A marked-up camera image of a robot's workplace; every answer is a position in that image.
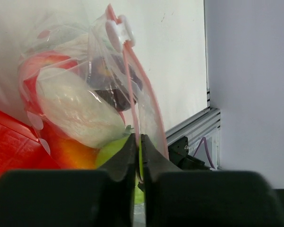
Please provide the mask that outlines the dark red plum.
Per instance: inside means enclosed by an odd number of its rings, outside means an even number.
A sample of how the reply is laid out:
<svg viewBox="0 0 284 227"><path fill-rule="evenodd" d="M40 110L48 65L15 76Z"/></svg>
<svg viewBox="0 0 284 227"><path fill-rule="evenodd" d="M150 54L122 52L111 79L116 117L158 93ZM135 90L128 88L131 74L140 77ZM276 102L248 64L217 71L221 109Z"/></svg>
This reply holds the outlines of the dark red plum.
<svg viewBox="0 0 284 227"><path fill-rule="evenodd" d="M87 84L118 112L131 108L128 91L117 75L109 71L104 57L97 57L91 62Z"/></svg>

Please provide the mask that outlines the aluminium mounting rail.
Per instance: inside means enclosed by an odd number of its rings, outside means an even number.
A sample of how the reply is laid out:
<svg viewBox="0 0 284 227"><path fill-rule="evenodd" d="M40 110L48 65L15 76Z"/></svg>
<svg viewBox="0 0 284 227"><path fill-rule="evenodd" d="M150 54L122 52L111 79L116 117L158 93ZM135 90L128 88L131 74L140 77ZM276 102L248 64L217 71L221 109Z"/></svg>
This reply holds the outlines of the aluminium mounting rail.
<svg viewBox="0 0 284 227"><path fill-rule="evenodd" d="M220 168L221 111L208 107L166 132L171 145L188 138L189 155L204 161L212 170Z"/></svg>

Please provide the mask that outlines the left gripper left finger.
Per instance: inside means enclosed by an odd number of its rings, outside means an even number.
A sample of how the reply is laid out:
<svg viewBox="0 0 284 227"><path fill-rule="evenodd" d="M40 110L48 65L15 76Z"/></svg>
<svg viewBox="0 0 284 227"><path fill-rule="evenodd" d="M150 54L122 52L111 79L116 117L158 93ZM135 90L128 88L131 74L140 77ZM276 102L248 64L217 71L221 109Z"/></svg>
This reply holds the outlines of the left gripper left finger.
<svg viewBox="0 0 284 227"><path fill-rule="evenodd" d="M11 170L0 177L0 227L130 227L135 136L96 170Z"/></svg>

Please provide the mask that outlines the red tomato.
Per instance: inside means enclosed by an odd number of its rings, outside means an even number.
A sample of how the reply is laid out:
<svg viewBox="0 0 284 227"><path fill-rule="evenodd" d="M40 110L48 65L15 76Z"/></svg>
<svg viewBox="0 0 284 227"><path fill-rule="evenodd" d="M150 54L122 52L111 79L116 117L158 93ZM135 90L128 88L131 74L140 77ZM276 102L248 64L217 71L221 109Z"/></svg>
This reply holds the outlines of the red tomato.
<svg viewBox="0 0 284 227"><path fill-rule="evenodd" d="M56 51L40 52L26 58L18 67L21 98L26 104L36 100L36 78L41 71L58 68L77 73L77 66L77 59Z"/></svg>

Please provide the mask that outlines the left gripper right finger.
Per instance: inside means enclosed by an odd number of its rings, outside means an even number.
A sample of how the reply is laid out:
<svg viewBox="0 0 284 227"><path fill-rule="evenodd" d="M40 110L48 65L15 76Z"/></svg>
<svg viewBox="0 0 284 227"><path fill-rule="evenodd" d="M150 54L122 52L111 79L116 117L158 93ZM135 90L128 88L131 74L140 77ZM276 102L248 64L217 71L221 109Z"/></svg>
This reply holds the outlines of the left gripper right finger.
<svg viewBox="0 0 284 227"><path fill-rule="evenodd" d="M148 227L284 227L269 183L251 171L183 171L141 136Z"/></svg>

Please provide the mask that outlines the red plastic tray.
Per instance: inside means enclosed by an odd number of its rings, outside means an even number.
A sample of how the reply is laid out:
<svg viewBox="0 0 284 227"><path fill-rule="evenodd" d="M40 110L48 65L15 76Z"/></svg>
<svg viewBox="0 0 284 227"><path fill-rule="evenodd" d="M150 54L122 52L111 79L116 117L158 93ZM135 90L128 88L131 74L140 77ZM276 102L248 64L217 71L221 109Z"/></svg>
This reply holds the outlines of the red plastic tray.
<svg viewBox="0 0 284 227"><path fill-rule="evenodd" d="M0 177L12 169L60 169L48 152L32 127L0 111Z"/></svg>

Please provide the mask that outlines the white radish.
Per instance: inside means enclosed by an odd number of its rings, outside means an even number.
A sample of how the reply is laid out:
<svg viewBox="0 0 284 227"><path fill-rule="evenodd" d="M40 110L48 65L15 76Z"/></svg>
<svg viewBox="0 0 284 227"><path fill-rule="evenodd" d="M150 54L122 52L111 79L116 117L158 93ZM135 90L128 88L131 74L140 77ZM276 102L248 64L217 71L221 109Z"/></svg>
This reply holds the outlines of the white radish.
<svg viewBox="0 0 284 227"><path fill-rule="evenodd" d="M70 70L40 70L36 94L45 117L85 146L101 148L128 133L119 112Z"/></svg>

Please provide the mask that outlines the clear zip top bag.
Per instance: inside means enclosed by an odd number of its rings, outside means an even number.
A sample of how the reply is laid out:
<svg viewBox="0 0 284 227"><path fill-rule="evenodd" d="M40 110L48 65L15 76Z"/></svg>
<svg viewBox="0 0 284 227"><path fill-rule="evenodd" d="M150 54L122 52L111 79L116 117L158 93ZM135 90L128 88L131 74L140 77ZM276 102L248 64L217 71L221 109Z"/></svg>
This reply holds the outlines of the clear zip top bag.
<svg viewBox="0 0 284 227"><path fill-rule="evenodd" d="M19 93L33 129L60 168L94 169L129 136L147 135L168 157L160 109L133 52L127 18L111 5L93 23L85 11L46 7L21 43Z"/></svg>

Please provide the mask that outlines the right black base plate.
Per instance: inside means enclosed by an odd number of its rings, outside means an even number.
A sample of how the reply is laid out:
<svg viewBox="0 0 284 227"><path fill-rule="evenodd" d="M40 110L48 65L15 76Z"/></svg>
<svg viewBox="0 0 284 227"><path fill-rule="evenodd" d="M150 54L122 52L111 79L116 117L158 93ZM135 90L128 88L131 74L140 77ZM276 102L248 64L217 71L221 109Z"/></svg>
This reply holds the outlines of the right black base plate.
<svg viewBox="0 0 284 227"><path fill-rule="evenodd" d="M169 160L182 170L210 170L204 161L189 155L188 138L182 137L168 146Z"/></svg>

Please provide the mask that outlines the red orange mango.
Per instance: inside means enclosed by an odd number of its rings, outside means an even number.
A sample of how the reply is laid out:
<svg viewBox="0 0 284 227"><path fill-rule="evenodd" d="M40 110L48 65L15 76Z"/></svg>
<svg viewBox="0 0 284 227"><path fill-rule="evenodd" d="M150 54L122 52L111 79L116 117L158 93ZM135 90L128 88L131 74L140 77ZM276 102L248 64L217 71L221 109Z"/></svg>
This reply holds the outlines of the red orange mango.
<svg viewBox="0 0 284 227"><path fill-rule="evenodd" d="M46 122L39 132L39 141L61 168L96 169L99 149L85 146Z"/></svg>

